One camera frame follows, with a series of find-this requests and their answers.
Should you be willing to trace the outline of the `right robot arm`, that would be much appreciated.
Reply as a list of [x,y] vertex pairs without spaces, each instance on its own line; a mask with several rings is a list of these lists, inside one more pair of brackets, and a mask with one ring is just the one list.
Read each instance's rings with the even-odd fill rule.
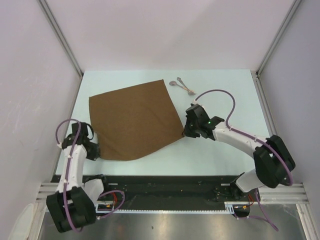
[[296,164],[279,136],[252,136],[231,127],[221,117],[210,118],[199,104],[191,105],[185,112],[184,136],[203,137],[228,144],[254,160],[254,169],[241,173],[230,183],[230,195],[233,199],[242,201],[250,191],[263,186],[274,189],[278,185],[293,184],[291,172]]

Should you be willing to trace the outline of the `brown cloth napkin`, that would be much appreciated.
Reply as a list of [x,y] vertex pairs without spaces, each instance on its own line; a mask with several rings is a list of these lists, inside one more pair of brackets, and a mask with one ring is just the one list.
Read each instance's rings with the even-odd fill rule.
[[183,138],[162,79],[91,96],[88,105],[103,160],[137,160]]

